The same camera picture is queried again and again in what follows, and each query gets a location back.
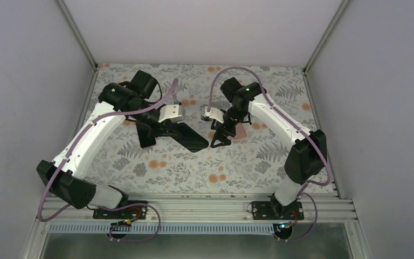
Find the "pink phone case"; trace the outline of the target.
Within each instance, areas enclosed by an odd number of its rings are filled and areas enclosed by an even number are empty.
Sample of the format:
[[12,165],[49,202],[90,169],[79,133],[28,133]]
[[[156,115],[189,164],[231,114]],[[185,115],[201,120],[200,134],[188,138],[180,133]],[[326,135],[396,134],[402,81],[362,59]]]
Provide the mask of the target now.
[[242,141],[247,138],[247,132],[242,123],[236,125],[236,135],[232,138],[232,141]]

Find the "black smartphone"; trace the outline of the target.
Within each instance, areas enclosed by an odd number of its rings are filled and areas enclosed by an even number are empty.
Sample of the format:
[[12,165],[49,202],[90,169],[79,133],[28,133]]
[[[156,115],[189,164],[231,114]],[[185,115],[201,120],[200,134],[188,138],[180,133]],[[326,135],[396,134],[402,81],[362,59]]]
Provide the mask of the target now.
[[199,152],[208,148],[209,142],[194,129],[185,123],[176,124],[176,129],[180,132],[174,140],[192,153]]

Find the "black phone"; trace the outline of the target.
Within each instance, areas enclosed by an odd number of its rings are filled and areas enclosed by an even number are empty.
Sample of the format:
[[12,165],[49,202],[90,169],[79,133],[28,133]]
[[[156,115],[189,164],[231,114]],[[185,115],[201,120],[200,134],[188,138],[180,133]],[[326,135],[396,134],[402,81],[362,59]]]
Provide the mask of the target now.
[[149,135],[150,133],[149,126],[139,123],[139,122],[137,122],[135,126],[136,126],[138,139],[139,139],[141,148],[149,148],[149,147],[153,147],[156,145],[156,139]]

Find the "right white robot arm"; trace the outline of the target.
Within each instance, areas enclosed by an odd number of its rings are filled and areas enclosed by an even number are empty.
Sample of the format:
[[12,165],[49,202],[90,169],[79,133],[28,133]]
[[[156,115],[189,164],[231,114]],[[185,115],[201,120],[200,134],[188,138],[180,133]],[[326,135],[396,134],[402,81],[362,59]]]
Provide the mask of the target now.
[[281,185],[271,197],[271,214],[283,220],[291,213],[291,203],[301,194],[306,185],[327,164],[327,139],[320,129],[311,131],[301,126],[280,108],[258,82],[243,86],[235,77],[226,80],[220,87],[230,103],[226,111],[207,106],[202,118],[212,121],[215,130],[211,148],[227,146],[236,135],[236,126],[247,123],[253,116],[262,121],[281,140],[289,153],[284,163]]

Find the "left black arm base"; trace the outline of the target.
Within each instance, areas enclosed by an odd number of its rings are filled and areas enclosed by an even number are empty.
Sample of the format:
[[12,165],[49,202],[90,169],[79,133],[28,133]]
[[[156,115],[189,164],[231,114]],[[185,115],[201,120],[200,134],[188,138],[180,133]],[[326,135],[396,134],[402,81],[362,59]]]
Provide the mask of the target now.
[[125,209],[111,211],[105,210],[102,208],[97,208],[93,210],[94,219],[107,219],[107,220],[144,220],[147,213],[147,201],[144,200],[129,200],[127,205],[129,206]]

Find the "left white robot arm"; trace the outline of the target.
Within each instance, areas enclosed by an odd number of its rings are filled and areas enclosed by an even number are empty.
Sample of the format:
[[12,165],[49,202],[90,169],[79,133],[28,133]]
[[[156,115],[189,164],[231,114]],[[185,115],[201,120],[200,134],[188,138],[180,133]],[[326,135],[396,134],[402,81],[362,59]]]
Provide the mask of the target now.
[[45,185],[40,209],[51,193],[76,209],[106,207],[116,219],[128,213],[124,192],[88,182],[86,176],[106,140],[129,118],[148,126],[153,138],[181,135],[175,121],[182,119],[183,107],[180,103],[165,103],[174,96],[178,80],[174,79],[160,100],[150,103],[147,99],[157,85],[153,76],[139,70],[131,81],[110,83],[103,88],[90,117],[72,141],[55,158],[38,164],[37,173]]

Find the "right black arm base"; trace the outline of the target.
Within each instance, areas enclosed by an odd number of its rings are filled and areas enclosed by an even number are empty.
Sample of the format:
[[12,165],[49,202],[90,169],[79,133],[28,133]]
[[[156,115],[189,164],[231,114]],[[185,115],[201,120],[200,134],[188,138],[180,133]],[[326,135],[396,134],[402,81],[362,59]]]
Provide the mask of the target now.
[[273,206],[270,201],[253,201],[246,206],[254,220],[303,220],[302,203],[294,201],[286,207]]

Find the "floral patterned table mat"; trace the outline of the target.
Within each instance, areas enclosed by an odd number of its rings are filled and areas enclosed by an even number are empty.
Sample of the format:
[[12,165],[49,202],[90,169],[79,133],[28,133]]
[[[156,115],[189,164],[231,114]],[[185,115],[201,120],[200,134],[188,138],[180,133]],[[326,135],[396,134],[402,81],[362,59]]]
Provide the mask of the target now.
[[[153,101],[170,89],[174,79],[179,80],[176,98],[185,109],[184,122],[207,140],[214,132],[201,120],[201,112],[208,103],[229,108],[220,86],[231,77],[243,85],[260,79],[282,109],[302,125],[316,129],[303,71],[298,67],[252,66],[242,71],[217,65],[102,63],[89,110],[107,84],[129,81],[139,70],[160,83],[151,96]],[[192,153],[171,138],[159,138],[155,146],[143,149],[135,124],[124,121],[95,156],[86,179],[129,193],[273,193],[285,177],[288,149],[259,119],[252,118],[244,127],[246,139]]]

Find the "aluminium mounting rail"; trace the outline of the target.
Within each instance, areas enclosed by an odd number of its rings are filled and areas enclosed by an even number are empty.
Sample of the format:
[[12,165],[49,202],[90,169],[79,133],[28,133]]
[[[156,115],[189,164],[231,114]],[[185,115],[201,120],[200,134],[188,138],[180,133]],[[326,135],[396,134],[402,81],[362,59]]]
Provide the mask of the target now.
[[[251,202],[265,201],[267,196],[190,196],[172,194],[148,195],[147,222],[164,223],[251,223]],[[312,194],[301,199],[305,218],[299,222],[320,223],[356,222],[357,213],[352,200],[328,194]]]

